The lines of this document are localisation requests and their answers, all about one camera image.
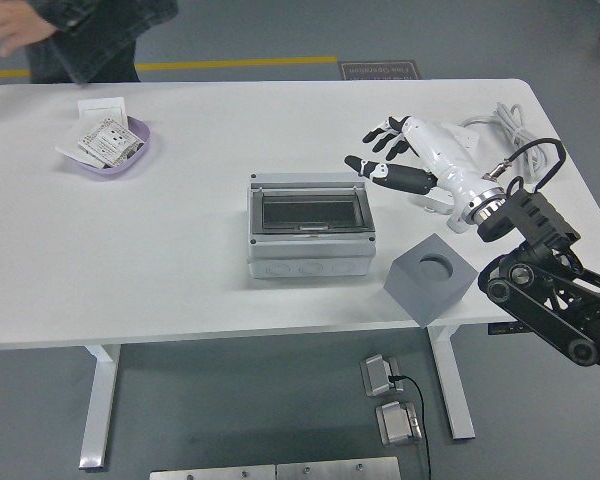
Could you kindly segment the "person's right hand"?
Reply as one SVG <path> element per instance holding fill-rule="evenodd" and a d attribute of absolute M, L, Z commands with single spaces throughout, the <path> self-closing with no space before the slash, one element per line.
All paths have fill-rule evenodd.
<path fill-rule="evenodd" d="M 0 56 L 43 41 L 57 28 L 43 19 L 25 1 L 0 1 Z"/>

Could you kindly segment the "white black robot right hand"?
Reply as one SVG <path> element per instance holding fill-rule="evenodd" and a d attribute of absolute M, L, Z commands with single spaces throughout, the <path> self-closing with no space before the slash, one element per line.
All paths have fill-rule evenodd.
<path fill-rule="evenodd" d="M 375 152 L 394 143 L 383 163 L 348 155 L 346 165 L 393 190 L 425 195 L 439 187 L 452 195 L 458 221 L 479 225 L 504 203 L 499 183 L 485 177 L 451 131 L 438 124 L 412 116 L 390 117 L 363 141 L 374 141 Z"/>

